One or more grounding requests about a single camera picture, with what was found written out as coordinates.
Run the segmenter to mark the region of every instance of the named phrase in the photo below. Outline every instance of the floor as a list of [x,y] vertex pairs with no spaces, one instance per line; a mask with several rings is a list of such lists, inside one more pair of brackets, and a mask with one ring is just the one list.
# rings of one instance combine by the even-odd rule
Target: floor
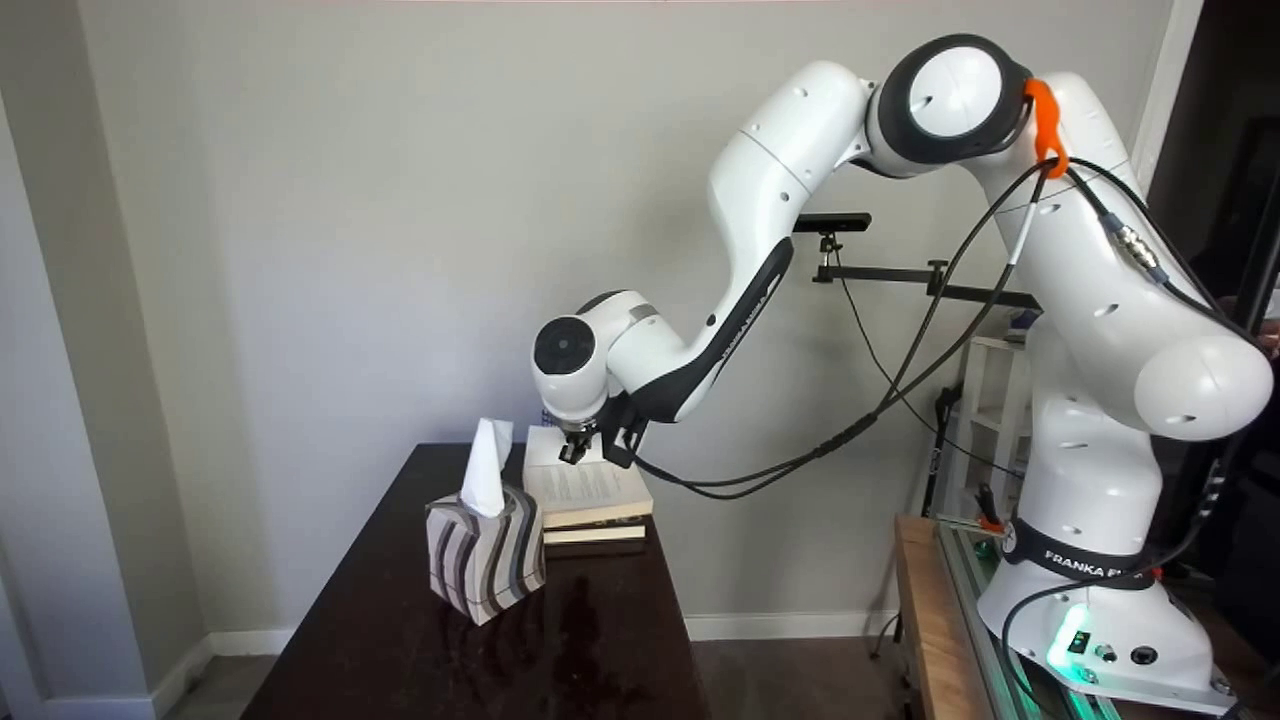
[[[906,715],[894,661],[874,638],[694,643],[717,720],[886,720]],[[271,661],[211,661],[172,720],[233,720]]]

